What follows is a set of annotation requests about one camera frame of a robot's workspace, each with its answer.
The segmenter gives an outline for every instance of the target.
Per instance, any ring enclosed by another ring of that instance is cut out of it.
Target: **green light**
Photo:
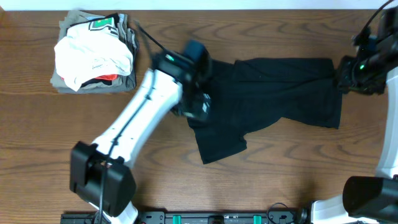
[[[166,55],[166,58],[169,59],[170,61],[174,61],[174,58],[171,57],[170,55]]]

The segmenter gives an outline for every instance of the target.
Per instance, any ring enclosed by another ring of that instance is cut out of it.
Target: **black t-shirt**
[[[234,64],[213,61],[203,87],[211,97],[205,122],[188,119],[204,164],[246,149],[246,133],[281,117],[338,128],[341,92],[326,58],[255,58]]]

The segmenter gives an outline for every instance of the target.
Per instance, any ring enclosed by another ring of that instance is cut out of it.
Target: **white robotic arm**
[[[204,45],[194,40],[182,54],[163,49],[152,57],[152,69],[117,120],[91,145],[78,142],[72,149],[70,190],[98,208],[99,217],[112,224],[134,223],[137,210],[130,200],[136,184],[130,169],[170,110],[206,119],[210,97],[200,86],[210,75],[210,63]]]
[[[124,165],[132,169],[142,146],[147,141],[159,121],[182,97],[182,84],[176,82],[174,77],[159,70],[148,69],[139,90],[126,106],[117,120],[98,138],[93,141],[97,144],[97,151],[108,154],[114,137],[125,127],[114,147],[110,157],[122,157]],[[138,215],[137,209],[128,203],[127,207],[117,217],[105,214],[112,224],[133,224]]]
[[[398,68],[387,75],[388,86],[388,114],[384,147],[376,177],[392,179],[398,174]],[[312,204],[311,222],[313,224],[345,224],[345,223],[378,223],[370,218],[353,218],[343,205],[343,195],[328,200],[316,201]]]

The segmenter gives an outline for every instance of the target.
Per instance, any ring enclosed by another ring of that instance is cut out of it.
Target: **wooden table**
[[[111,12],[93,12],[110,14]],[[350,38],[373,11],[126,11],[160,43],[203,42],[215,59],[353,55]],[[58,21],[67,12],[0,15],[0,223],[59,223],[93,208],[69,191],[70,149],[91,142],[131,93],[61,95],[49,80]],[[141,50],[138,83],[149,65]],[[348,177],[373,175],[384,139],[387,95],[343,97],[341,128],[281,119],[247,134],[248,149],[203,165],[185,118],[168,114],[132,171],[138,208],[169,211],[297,207],[342,193]]]

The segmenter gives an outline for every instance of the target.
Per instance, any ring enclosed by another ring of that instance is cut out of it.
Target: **stack of folded clothes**
[[[59,93],[116,93],[136,87],[136,33],[126,14],[98,16],[70,11],[60,21],[55,70]]]

